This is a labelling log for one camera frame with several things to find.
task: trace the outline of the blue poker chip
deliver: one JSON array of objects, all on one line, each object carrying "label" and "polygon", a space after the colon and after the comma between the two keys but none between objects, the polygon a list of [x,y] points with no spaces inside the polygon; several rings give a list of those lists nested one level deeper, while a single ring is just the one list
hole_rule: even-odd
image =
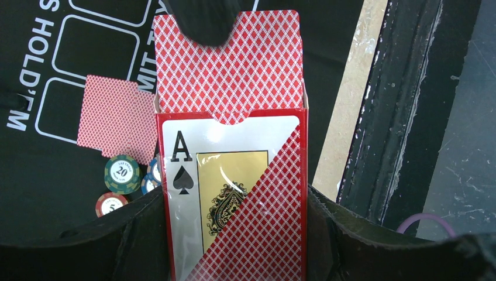
[{"label": "blue poker chip", "polygon": [[141,181],[141,192],[143,193],[143,195],[154,190],[156,187],[157,186],[150,180],[150,176],[148,174]]},{"label": "blue poker chip", "polygon": [[150,165],[148,165],[147,173],[150,181],[155,186],[159,186],[162,184],[162,175],[159,167],[159,161],[156,157],[153,158],[153,160],[150,162]]}]

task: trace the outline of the playing card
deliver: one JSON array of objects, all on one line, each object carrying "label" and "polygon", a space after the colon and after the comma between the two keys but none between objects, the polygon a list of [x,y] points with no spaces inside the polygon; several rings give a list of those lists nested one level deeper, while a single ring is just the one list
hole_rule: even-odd
[{"label": "playing card", "polygon": [[176,280],[193,270],[298,125],[296,116],[163,122]]},{"label": "playing card", "polygon": [[140,164],[153,158],[157,143],[153,95],[137,83],[88,76],[77,144],[102,149],[102,156],[130,155]]},{"label": "playing card", "polygon": [[236,124],[252,110],[302,107],[296,11],[240,13],[219,48],[184,37],[173,16],[158,16],[154,25],[160,112],[209,112]]}]

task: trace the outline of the poker table felt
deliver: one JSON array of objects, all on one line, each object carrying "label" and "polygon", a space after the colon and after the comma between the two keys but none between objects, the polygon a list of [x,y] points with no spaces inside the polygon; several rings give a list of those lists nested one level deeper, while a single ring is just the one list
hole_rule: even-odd
[{"label": "poker table felt", "polygon": [[[55,239],[95,220],[107,158],[75,144],[87,74],[155,92],[151,24],[158,0],[8,1],[0,9],[0,91],[30,102],[0,110],[0,244]],[[250,10],[253,1],[243,6]],[[299,12],[315,173],[362,1],[260,1]],[[138,191],[130,195],[134,200]]]}]

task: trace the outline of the spade symbol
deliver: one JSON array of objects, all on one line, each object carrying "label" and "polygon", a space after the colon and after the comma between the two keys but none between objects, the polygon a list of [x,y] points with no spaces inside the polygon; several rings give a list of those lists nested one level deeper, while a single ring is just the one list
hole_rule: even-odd
[{"label": "spade symbol", "polygon": [[184,167],[181,166],[174,178],[174,188],[181,189],[179,194],[189,194],[186,189],[192,189],[193,184],[193,179],[190,174],[184,169]]}]

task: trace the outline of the black fabric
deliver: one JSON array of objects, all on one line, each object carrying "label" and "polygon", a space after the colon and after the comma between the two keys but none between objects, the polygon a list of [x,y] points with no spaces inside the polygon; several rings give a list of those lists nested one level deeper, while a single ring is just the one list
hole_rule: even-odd
[{"label": "black fabric", "polygon": [[[495,280],[496,235],[431,242],[374,225],[308,193],[308,279]],[[167,280],[160,190],[51,241],[0,245],[2,280]]]}]

